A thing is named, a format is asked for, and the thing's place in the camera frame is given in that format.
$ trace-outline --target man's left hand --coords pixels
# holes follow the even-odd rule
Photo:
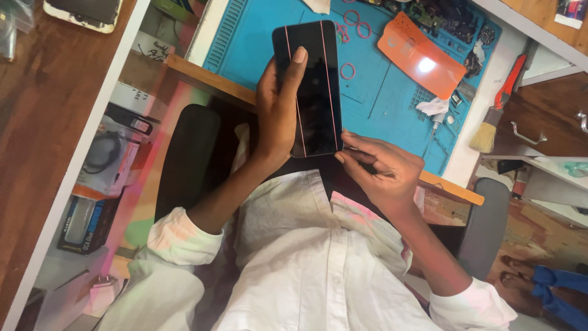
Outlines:
[[[255,101],[259,121],[259,142],[253,157],[279,169],[290,158],[296,135],[296,92],[304,71],[308,53],[299,47],[292,54],[282,89],[278,90],[276,61],[272,58],[259,79]]]

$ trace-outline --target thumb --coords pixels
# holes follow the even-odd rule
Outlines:
[[[358,161],[351,155],[345,152],[337,152],[335,153],[335,158],[343,164],[345,172],[362,188],[369,186],[369,183],[372,180],[372,175],[359,165]]]
[[[306,69],[306,62],[308,61],[308,52],[302,46],[300,46],[292,56],[290,66],[286,70],[284,76],[284,83],[282,84],[282,90],[280,91],[280,99],[283,102],[293,104],[296,99],[296,92],[298,86],[304,76],[304,70]]]

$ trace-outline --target black phone screen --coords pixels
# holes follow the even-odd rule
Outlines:
[[[308,63],[297,94],[296,140],[293,157],[333,154],[343,149],[337,39],[333,21],[280,27],[272,33],[278,80],[283,81],[298,47]]]

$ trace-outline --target white shirt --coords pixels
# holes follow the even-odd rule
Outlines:
[[[205,291],[192,266],[210,263],[222,237],[182,208],[158,221],[99,330],[189,330]],[[213,330],[507,330],[516,318],[476,279],[431,294],[429,318],[398,279],[412,260],[400,234],[337,192],[328,201],[318,170],[259,186],[240,208],[235,248],[243,269]]]

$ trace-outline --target drawer handle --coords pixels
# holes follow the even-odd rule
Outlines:
[[[576,117],[582,120],[582,122],[580,123],[580,128],[582,129],[582,131],[588,133],[588,128],[586,128],[586,114],[579,112],[576,114]]]
[[[516,122],[512,121],[512,122],[510,122],[510,123],[513,125],[513,133],[514,133],[514,135],[515,135],[515,136],[517,136],[517,137],[519,137],[519,138],[522,138],[522,139],[524,139],[525,141],[528,141],[529,143],[531,143],[531,144],[533,144],[533,145],[536,145],[536,144],[538,144],[538,143],[541,143],[542,141],[547,141],[547,137],[545,137],[545,136],[543,135],[543,133],[541,133],[541,136],[539,137],[539,140],[537,140],[537,141],[533,141],[533,140],[531,140],[531,139],[529,139],[529,138],[527,138],[527,137],[523,136],[522,134],[520,134],[520,133],[518,133],[518,132],[516,131]]]

